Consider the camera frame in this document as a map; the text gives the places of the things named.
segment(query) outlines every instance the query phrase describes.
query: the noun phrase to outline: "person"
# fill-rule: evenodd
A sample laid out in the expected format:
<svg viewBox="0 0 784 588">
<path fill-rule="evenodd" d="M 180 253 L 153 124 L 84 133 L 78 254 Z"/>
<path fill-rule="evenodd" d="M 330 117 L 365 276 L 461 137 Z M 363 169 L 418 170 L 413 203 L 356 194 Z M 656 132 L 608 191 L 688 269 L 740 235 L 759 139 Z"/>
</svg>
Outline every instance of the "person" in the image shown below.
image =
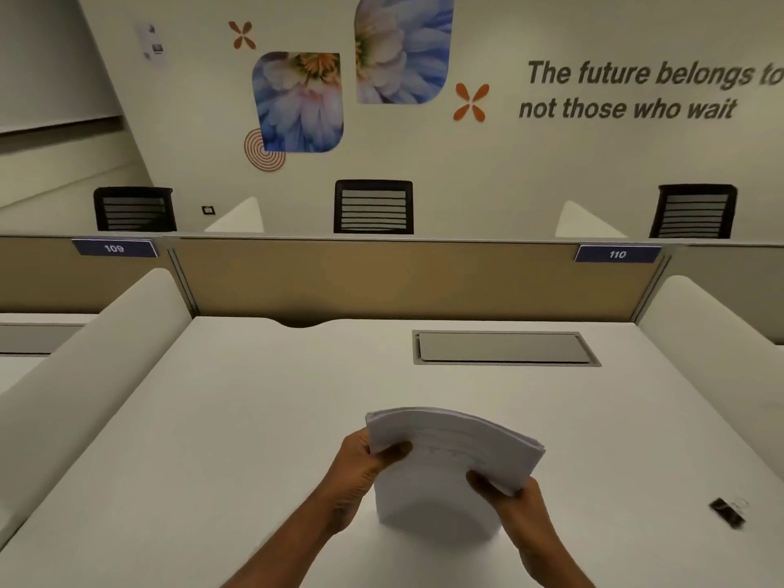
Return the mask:
<svg viewBox="0 0 784 588">
<path fill-rule="evenodd" d="M 367 429 L 348 435 L 318 487 L 223 588 L 297 588 L 327 541 L 345 530 L 378 474 L 403 460 L 410 443 L 370 453 Z M 594 588 L 547 514 L 539 484 L 514 496 L 471 471 L 466 480 L 498 513 L 528 573 L 544 588 Z"/>
</svg>

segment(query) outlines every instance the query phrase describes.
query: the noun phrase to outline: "black chair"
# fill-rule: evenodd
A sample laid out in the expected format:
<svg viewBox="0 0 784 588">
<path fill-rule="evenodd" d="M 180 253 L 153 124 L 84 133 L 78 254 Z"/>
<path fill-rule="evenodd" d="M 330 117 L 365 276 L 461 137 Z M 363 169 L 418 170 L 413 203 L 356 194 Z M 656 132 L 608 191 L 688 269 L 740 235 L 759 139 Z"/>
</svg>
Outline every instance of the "black chair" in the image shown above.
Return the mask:
<svg viewBox="0 0 784 588">
<path fill-rule="evenodd" d="M 414 234 L 414 186 L 393 179 L 335 183 L 335 233 Z"/>
<path fill-rule="evenodd" d="M 170 187 L 100 187 L 93 193 L 99 231 L 176 231 Z"/>
<path fill-rule="evenodd" d="M 738 188 L 724 183 L 659 186 L 651 237 L 729 239 Z"/>
</svg>

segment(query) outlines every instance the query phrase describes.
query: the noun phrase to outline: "whiteboard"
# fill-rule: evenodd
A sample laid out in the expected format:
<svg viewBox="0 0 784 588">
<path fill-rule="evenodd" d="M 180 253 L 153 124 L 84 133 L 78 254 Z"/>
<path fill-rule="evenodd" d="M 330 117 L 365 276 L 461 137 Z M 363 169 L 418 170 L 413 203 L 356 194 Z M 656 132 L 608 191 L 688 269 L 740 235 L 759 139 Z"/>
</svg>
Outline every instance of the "whiteboard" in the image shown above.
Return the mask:
<svg viewBox="0 0 784 588">
<path fill-rule="evenodd" d="M 122 115 L 77 0 L 0 0 L 0 133 Z"/>
</svg>

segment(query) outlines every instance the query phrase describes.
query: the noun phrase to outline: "white divider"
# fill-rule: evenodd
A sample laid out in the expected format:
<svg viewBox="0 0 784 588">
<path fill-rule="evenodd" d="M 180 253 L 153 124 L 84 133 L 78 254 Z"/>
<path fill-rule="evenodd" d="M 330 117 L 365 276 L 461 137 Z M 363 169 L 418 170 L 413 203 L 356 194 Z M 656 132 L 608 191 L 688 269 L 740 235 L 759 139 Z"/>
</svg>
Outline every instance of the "white divider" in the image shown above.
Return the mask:
<svg viewBox="0 0 784 588">
<path fill-rule="evenodd" d="M 154 269 L 0 394 L 0 548 L 190 323 Z"/>
<path fill-rule="evenodd" d="M 561 216 L 558 218 L 558 225 L 555 228 L 555 236 L 626 239 L 626 236 L 615 227 L 608 225 L 601 218 L 594 216 L 571 200 L 567 200 L 563 204 Z"/>
<path fill-rule="evenodd" d="M 640 329 L 784 479 L 784 353 L 686 276 L 661 286 Z"/>
<path fill-rule="evenodd" d="M 259 201 L 255 197 L 243 200 L 205 229 L 207 233 L 263 233 Z"/>
</svg>

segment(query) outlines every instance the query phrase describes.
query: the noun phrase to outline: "flower picture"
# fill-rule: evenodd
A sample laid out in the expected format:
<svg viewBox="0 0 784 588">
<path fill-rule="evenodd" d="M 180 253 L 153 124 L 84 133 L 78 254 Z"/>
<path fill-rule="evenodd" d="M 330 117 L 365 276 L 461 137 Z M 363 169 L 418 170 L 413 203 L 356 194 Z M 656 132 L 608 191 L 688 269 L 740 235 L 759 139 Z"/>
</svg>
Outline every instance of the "flower picture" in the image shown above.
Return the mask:
<svg viewBox="0 0 784 588">
<path fill-rule="evenodd" d="M 455 0 L 361 0 L 354 16 L 360 103 L 425 103 L 449 67 Z"/>
<path fill-rule="evenodd" d="M 253 68 L 253 95 L 268 152 L 325 153 L 343 137 L 336 53 L 267 53 Z"/>
</svg>

